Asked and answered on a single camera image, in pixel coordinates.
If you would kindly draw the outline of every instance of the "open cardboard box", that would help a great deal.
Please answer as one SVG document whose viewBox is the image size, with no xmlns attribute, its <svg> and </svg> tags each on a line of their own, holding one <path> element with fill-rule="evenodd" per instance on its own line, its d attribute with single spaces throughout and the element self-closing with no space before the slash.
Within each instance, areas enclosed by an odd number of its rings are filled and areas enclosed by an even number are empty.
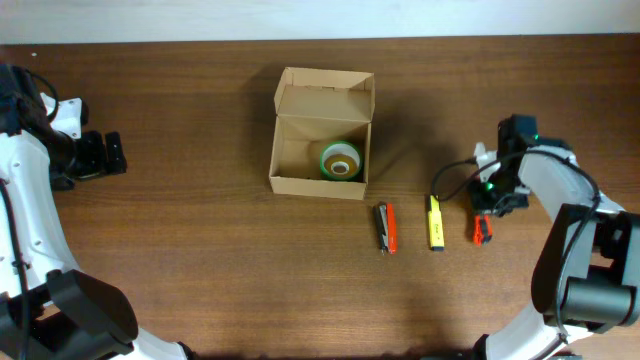
<svg viewBox="0 0 640 360">
<path fill-rule="evenodd" d="M 373 74 L 286 68 L 275 95 L 276 130 L 269 180 L 276 194 L 364 198 L 375 103 Z M 350 181 L 329 181 L 320 169 L 324 148 L 348 141 L 363 156 Z"/>
</svg>

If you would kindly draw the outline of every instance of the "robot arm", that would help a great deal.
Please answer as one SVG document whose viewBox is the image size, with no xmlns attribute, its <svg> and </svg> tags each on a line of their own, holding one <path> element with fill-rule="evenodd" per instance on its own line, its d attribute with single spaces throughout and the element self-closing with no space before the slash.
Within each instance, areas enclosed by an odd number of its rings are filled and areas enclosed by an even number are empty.
<svg viewBox="0 0 640 360">
<path fill-rule="evenodd" d="M 596 214 L 577 238 L 562 271 L 570 238 L 593 205 L 593 188 L 577 172 L 539 152 L 556 154 L 577 166 L 575 155 L 562 141 L 540 139 L 534 118 L 517 115 L 500 124 L 498 152 L 483 150 L 483 144 L 476 146 L 479 166 L 508 154 L 525 151 L 525 155 L 481 173 L 468 188 L 474 210 L 501 216 L 526 207 L 526 197 L 533 192 L 554 225 L 534 271 L 532 301 L 505 328 L 482 337 L 476 344 L 476 356 L 547 359 L 574 341 L 634 323 L 640 313 L 640 276 L 630 264 L 640 255 L 640 217 L 600 194 Z M 496 208 L 505 198 L 507 204 Z M 590 265 L 592 251 L 613 259 L 611 267 Z M 563 292 L 559 296 L 558 280 Z M 561 299 L 560 321 L 566 334 L 555 317 L 557 298 Z"/>
<path fill-rule="evenodd" d="M 26 296 L 29 359 L 188 359 L 186 346 L 139 329 L 124 294 L 82 273 L 71 254 L 52 189 L 123 173 L 126 161 L 117 133 L 105 136 L 106 147 L 99 133 L 81 134 L 87 113 L 81 99 L 57 107 L 56 101 L 38 94 L 26 70 L 0 66 L 0 181 L 8 195 L 7 202 L 0 198 L 0 351 L 19 356 Z M 26 294 L 14 265 L 7 209 L 27 264 Z M 52 303 L 60 311 L 38 319 Z"/>
</svg>

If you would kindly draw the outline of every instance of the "wooden table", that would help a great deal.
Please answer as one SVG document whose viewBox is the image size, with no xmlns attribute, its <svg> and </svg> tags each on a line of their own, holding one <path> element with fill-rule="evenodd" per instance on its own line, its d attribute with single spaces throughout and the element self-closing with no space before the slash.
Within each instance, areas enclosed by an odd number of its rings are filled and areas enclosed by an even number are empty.
<svg viewBox="0 0 640 360">
<path fill-rule="evenodd" d="M 550 221 L 532 206 L 470 242 L 468 199 L 443 206 L 427 247 L 423 195 L 441 165 L 496 146 L 498 121 L 543 136 L 640 212 L 640 36 L 22 46 L 0 57 L 89 105 L 117 130 L 126 175 L 55 194 L 82 268 L 124 291 L 144 328 L 204 355 L 337 356 L 467 349 L 530 298 Z M 285 66 L 374 72 L 365 201 L 272 194 L 273 95 Z M 449 185 L 465 173 L 452 174 Z M 395 205 L 381 256 L 370 206 Z M 640 326 L 572 346 L 634 359 Z"/>
</svg>

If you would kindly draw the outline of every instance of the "green tape roll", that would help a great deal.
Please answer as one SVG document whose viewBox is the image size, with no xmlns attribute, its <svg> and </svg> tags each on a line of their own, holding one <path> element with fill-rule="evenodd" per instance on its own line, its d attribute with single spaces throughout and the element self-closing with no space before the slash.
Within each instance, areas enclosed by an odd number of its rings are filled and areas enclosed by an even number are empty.
<svg viewBox="0 0 640 360">
<path fill-rule="evenodd" d="M 336 141 L 327 145 L 320 156 L 320 170 L 330 180 L 353 179 L 360 173 L 362 166 L 360 150 L 347 141 Z"/>
</svg>

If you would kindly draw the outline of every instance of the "yellow highlighter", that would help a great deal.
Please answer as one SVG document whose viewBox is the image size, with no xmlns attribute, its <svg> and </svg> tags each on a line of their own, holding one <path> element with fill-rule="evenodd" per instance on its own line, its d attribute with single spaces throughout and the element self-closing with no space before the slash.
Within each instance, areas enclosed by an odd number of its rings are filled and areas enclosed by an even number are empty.
<svg viewBox="0 0 640 360">
<path fill-rule="evenodd" d="M 442 231 L 442 214 L 440 213 L 440 202 L 435 196 L 430 195 L 427 199 L 429 209 L 429 240 L 431 250 L 444 251 L 444 233 Z"/>
</svg>

